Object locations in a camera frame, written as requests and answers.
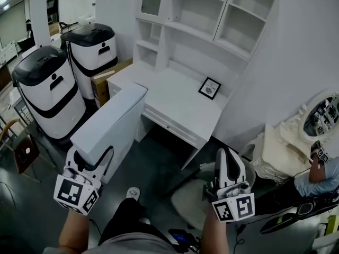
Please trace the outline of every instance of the ornate vanity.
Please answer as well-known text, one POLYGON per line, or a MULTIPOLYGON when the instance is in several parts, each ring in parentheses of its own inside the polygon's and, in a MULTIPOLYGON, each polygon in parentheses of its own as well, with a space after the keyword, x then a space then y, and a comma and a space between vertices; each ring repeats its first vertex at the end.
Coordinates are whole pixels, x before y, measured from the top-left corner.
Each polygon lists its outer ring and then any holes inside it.
POLYGON ((277 184, 310 168, 312 145, 322 146, 339 128, 339 93, 324 91, 314 97, 298 114, 276 128, 265 125, 265 131, 250 141, 239 153, 252 152, 252 165, 259 177, 277 184))

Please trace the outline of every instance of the round mirror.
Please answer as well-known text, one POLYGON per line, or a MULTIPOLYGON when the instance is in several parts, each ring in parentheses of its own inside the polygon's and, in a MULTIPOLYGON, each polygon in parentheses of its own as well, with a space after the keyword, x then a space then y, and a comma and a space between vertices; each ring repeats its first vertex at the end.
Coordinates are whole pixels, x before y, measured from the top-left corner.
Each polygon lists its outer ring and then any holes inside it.
POLYGON ((304 133, 309 137, 319 137, 331 132, 339 123, 339 97, 328 97, 319 102, 308 114, 304 122, 304 133))

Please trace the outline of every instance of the human hand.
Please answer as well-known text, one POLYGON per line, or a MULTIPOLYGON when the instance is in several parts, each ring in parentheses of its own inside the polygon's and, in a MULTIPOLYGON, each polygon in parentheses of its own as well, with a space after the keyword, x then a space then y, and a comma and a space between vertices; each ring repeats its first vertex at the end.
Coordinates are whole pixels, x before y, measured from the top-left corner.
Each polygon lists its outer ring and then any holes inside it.
POLYGON ((313 163, 318 164, 319 158, 316 152, 311 155, 311 159, 313 160, 313 163))

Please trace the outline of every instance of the sneaker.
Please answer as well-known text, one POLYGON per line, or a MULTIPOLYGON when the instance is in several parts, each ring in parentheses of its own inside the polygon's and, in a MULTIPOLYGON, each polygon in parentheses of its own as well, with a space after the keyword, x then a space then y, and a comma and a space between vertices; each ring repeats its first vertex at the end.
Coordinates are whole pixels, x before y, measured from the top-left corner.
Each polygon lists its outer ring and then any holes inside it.
POLYGON ((140 218, 139 223, 150 225, 150 220, 146 217, 140 218))
POLYGON ((134 198, 136 201, 139 200, 140 189, 137 187, 131 187, 127 190, 126 198, 134 198))

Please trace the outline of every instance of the picture frame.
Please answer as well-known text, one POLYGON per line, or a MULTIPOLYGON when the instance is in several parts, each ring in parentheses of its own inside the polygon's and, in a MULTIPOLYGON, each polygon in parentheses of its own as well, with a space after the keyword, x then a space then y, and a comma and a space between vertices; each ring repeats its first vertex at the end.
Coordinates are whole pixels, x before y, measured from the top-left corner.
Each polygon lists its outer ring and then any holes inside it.
POLYGON ((218 83, 217 81, 207 77, 205 82, 203 82, 202 86, 200 87, 199 93, 209 99, 214 99, 220 87, 221 83, 218 83))

